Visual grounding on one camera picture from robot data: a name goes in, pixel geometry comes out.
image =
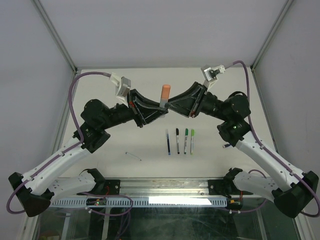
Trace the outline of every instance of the white work surface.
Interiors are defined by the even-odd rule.
[[[133,68],[100,69],[97,71],[125,76],[131,80],[131,89],[137,89],[144,97],[160,101],[163,84],[171,85],[170,97],[187,90],[193,82],[204,82],[200,68]],[[257,88],[248,68],[250,78],[250,108],[253,125],[258,135],[272,146],[272,138],[258,96]],[[219,76],[219,81],[210,90],[224,101],[235,91],[246,92],[243,68],[229,68]],[[74,110],[81,125],[80,117],[87,101],[99,99],[109,108],[116,103],[115,86],[108,77],[94,75],[79,80],[73,101]],[[96,152],[68,169],[62,177],[77,176],[84,169],[97,168],[103,176],[122,178],[197,178],[222,177],[229,168],[249,171],[261,168],[248,156],[236,148],[223,148],[224,142],[217,130],[222,121],[200,113],[196,118],[186,118],[171,110],[164,118],[159,118],[143,128],[132,120],[106,131],[110,139]],[[176,128],[179,128],[180,154],[177,154]],[[187,154],[183,154],[185,128],[189,129]],[[168,155],[165,131],[169,130],[171,155]],[[195,130],[194,154],[190,155],[191,129]],[[68,119],[63,142],[76,130],[71,116]],[[125,154],[129,152],[142,159]]]

